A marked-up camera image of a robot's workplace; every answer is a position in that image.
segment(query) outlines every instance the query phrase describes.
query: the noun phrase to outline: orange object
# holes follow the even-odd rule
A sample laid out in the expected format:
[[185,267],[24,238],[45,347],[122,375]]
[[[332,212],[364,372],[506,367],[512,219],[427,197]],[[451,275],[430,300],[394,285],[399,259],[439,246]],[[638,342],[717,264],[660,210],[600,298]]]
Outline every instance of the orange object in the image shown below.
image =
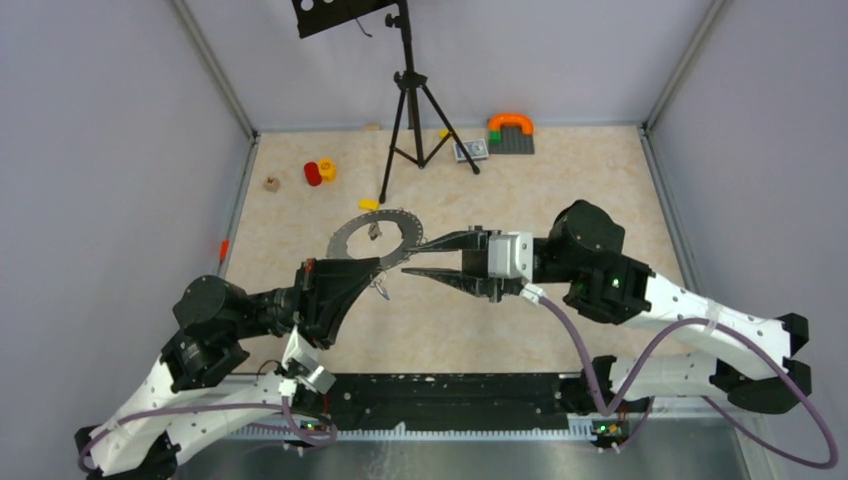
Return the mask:
[[499,131],[504,125],[521,127],[524,135],[533,135],[533,120],[520,113],[499,113],[489,120],[489,131]]
[[227,252],[230,251],[230,241],[224,240],[221,242],[221,251],[218,253],[218,260],[224,261],[227,259]]
[[318,172],[321,173],[321,179],[327,183],[336,179],[336,164],[329,158],[322,158],[318,162]]

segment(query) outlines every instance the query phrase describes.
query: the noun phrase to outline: tripod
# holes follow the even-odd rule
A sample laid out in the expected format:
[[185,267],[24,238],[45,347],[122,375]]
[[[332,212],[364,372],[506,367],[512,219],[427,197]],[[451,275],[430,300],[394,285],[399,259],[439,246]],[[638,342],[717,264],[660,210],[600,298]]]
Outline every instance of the tripod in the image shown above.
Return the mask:
[[[395,84],[397,84],[400,89],[400,99],[398,100],[398,109],[397,114],[395,115],[395,126],[392,130],[392,141],[389,144],[389,158],[386,160],[386,173],[383,176],[383,188],[380,191],[381,204],[386,203],[386,189],[389,186],[389,175],[391,175],[392,172],[392,160],[394,159],[395,153],[418,165],[418,168],[423,169],[428,163],[430,163],[430,160],[436,152],[438,152],[450,138],[453,138],[459,146],[459,149],[462,151],[463,156],[465,156],[465,159],[468,161],[468,165],[471,166],[471,171],[474,172],[475,175],[480,174],[480,167],[478,167],[474,163],[474,160],[471,159],[471,154],[468,153],[468,149],[465,148],[465,144],[459,139],[459,135],[456,134],[456,130],[454,130],[453,126],[450,124],[448,117],[445,116],[445,112],[442,111],[442,108],[439,106],[439,102],[436,101],[436,98],[433,97],[430,89],[427,88],[427,77],[415,71],[415,63],[412,59],[412,32],[409,25],[409,6],[407,5],[406,0],[397,0],[395,3],[398,5],[398,14],[395,16],[392,16],[392,14],[386,15],[386,26],[389,28],[394,27],[400,29],[401,39],[403,40],[403,55],[406,60],[406,70],[403,74],[395,72],[394,76]],[[430,104],[433,105],[433,109],[436,110],[436,113],[439,115],[439,118],[442,119],[442,123],[445,124],[445,128],[448,130],[448,134],[442,138],[439,144],[436,145],[436,148],[434,148],[426,158],[424,157],[424,146],[421,141],[421,118],[418,113],[419,88],[422,92],[424,92],[427,99],[430,100]],[[415,135],[415,157],[397,148],[397,135],[398,130],[400,130],[400,119],[403,115],[403,105],[407,96],[409,97],[409,122],[412,125]]]

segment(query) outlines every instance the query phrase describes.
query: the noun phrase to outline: connector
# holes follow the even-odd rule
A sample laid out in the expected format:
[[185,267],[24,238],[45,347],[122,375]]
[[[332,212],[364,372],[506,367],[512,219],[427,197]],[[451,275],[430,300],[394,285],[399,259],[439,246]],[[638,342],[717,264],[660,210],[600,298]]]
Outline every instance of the connector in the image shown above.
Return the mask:
[[545,291],[542,290],[542,287],[528,283],[524,285],[524,288],[521,289],[521,293],[518,295],[533,305],[539,305],[539,299],[545,296]]

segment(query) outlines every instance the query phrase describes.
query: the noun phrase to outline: small wooden block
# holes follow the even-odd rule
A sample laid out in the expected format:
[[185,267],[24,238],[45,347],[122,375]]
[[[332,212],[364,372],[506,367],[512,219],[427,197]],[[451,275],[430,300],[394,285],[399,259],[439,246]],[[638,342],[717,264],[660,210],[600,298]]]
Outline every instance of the small wooden block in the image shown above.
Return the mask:
[[276,192],[280,189],[280,179],[277,177],[268,177],[265,179],[265,183],[262,184],[262,188],[269,192]]

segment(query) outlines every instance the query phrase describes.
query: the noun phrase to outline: black panel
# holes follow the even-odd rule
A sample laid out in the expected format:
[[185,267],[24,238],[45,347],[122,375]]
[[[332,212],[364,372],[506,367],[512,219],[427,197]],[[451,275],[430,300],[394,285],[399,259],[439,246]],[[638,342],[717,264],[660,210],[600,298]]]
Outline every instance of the black panel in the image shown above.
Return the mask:
[[340,430],[565,429],[561,382],[556,373],[338,374],[329,412]]
[[304,10],[303,0],[292,0],[297,15],[297,30],[300,38],[306,38],[318,32],[341,25],[354,18],[367,15],[381,8],[393,5],[394,0],[312,0],[312,8]]

